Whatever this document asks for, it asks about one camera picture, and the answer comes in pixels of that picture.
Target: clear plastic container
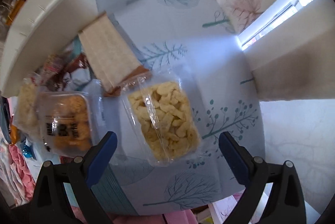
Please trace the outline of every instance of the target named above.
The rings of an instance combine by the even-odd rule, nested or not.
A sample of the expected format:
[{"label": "clear plastic container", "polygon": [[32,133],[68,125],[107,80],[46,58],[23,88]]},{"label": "clear plastic container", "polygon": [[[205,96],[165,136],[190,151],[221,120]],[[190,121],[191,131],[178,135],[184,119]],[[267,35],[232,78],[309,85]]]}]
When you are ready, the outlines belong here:
[{"label": "clear plastic container", "polygon": [[84,156],[92,146],[92,121],[85,93],[40,93],[41,136],[51,152],[62,156]]},{"label": "clear plastic container", "polygon": [[121,85],[128,118],[152,166],[201,154],[200,135],[182,86],[171,68],[138,75]]}]

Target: pink leaf print on curtain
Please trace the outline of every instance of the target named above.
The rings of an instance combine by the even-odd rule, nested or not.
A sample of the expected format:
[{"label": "pink leaf print on curtain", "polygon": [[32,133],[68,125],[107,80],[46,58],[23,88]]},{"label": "pink leaf print on curtain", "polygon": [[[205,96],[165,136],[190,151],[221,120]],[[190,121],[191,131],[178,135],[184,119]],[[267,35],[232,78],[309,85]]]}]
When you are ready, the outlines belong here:
[{"label": "pink leaf print on curtain", "polygon": [[261,0],[227,0],[226,7],[237,18],[238,33],[244,31],[263,13],[259,12]]}]

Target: metal screw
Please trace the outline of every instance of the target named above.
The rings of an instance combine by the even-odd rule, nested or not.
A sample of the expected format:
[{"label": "metal screw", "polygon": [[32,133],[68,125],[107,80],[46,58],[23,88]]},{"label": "metal screw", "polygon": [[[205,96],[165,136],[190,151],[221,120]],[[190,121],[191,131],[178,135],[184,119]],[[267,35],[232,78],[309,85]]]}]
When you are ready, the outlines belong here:
[{"label": "metal screw", "polygon": [[83,161],[83,157],[77,156],[76,158],[74,158],[73,160],[76,164],[81,163]]},{"label": "metal screw", "polygon": [[49,167],[51,165],[51,162],[50,161],[45,161],[44,163],[43,163],[43,166],[44,167]]},{"label": "metal screw", "polygon": [[259,156],[254,157],[255,163],[261,164],[263,162],[263,159]]},{"label": "metal screw", "polygon": [[286,161],[285,164],[287,167],[293,167],[293,163],[291,161]]}]

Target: pink towel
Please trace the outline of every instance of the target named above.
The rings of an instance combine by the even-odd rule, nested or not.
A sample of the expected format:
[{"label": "pink towel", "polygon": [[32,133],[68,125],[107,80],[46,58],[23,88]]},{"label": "pink towel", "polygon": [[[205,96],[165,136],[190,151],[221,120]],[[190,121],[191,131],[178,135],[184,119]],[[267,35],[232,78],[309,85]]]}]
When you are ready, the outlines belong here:
[{"label": "pink towel", "polygon": [[31,200],[35,189],[35,182],[28,169],[26,161],[24,160],[23,155],[21,154],[17,146],[10,145],[9,151],[12,155],[14,163],[16,164],[17,173],[19,174],[24,185],[26,191],[25,198],[27,200]]},{"label": "pink towel", "polygon": [[[85,218],[78,207],[72,207],[73,213],[83,223],[87,223]],[[114,224],[165,224],[162,215],[156,216],[118,216],[108,215]],[[197,219],[191,210],[178,211],[165,214],[167,224],[197,224]]]}]

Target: tablecloth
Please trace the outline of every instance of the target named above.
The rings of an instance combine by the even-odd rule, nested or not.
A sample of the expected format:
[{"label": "tablecloth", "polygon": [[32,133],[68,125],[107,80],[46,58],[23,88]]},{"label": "tablecloth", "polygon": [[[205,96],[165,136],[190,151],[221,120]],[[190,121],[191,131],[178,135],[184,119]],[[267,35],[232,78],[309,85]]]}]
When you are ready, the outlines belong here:
[{"label": "tablecloth", "polygon": [[252,155],[264,157],[264,133],[252,74],[217,2],[97,0],[97,5],[146,67],[190,68],[183,75],[192,75],[194,82],[186,93],[205,146],[199,158],[152,167],[136,153],[138,143],[121,98],[105,98],[106,129],[117,134],[118,148],[92,187],[103,208],[116,214],[162,214],[240,191],[218,149],[218,136],[229,131]]}]

